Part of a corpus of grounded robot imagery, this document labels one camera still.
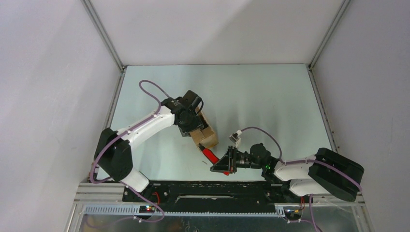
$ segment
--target black mounting plate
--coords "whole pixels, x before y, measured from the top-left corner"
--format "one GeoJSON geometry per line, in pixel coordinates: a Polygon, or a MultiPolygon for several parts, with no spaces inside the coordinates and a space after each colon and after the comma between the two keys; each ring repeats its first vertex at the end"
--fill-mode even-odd
{"type": "MultiPolygon", "coordinates": [[[[275,203],[300,203],[300,197],[266,181],[150,181],[142,195],[156,203],[154,192],[168,212],[274,213],[275,203]]],[[[122,200],[144,202],[128,188],[124,188],[122,200]]]]}

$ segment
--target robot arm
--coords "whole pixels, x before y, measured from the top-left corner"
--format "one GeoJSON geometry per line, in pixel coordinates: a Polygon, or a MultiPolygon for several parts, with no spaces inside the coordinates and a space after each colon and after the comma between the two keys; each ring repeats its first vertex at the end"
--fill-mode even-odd
{"type": "Polygon", "coordinates": [[[189,90],[183,97],[165,99],[161,102],[159,111],[154,111],[143,120],[117,131],[106,128],[100,135],[94,159],[109,143],[124,134],[109,146],[98,160],[98,164],[115,181],[122,182],[138,192],[143,191],[149,180],[133,168],[132,150],[171,125],[177,125],[182,136],[189,136],[189,132],[202,129],[203,123],[195,112],[201,101],[197,94],[189,90]]]}
{"type": "Polygon", "coordinates": [[[317,154],[303,160],[284,162],[272,157],[263,144],[253,145],[249,153],[229,146],[210,170],[235,173],[237,168],[262,169],[261,176],[266,181],[287,185],[296,196],[330,193],[349,202],[356,199],[359,188],[348,179],[360,183],[364,172],[361,165],[327,148],[320,148],[317,154]]]}

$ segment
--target white wall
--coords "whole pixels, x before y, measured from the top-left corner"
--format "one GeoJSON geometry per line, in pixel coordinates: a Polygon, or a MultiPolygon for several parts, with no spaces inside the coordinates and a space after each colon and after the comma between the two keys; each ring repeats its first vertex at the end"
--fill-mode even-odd
{"type": "Polygon", "coordinates": [[[315,74],[341,153],[365,168],[376,231],[408,231],[410,1],[355,0],[315,74]]]}
{"type": "Polygon", "coordinates": [[[342,0],[93,0],[124,64],[309,63],[342,0]]]}
{"type": "Polygon", "coordinates": [[[119,71],[79,0],[2,0],[0,31],[0,230],[63,231],[119,71]]]}

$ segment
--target red marker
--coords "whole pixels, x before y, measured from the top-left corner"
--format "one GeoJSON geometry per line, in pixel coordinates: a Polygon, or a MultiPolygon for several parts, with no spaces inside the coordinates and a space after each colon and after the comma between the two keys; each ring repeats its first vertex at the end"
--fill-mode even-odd
{"type": "Polygon", "coordinates": [[[211,150],[205,148],[202,144],[198,144],[198,147],[202,151],[202,154],[204,154],[212,164],[215,164],[219,161],[218,157],[216,157],[211,150]]]}

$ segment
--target cardboard box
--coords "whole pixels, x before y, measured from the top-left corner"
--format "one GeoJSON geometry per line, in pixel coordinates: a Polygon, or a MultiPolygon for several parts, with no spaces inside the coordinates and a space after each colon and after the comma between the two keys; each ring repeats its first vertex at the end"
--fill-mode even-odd
{"type": "Polygon", "coordinates": [[[218,137],[215,131],[212,129],[212,126],[208,123],[203,111],[198,114],[202,122],[204,123],[204,128],[202,130],[196,129],[190,132],[191,138],[194,141],[195,145],[198,147],[198,144],[201,143],[206,148],[211,148],[218,144],[218,137]]]}

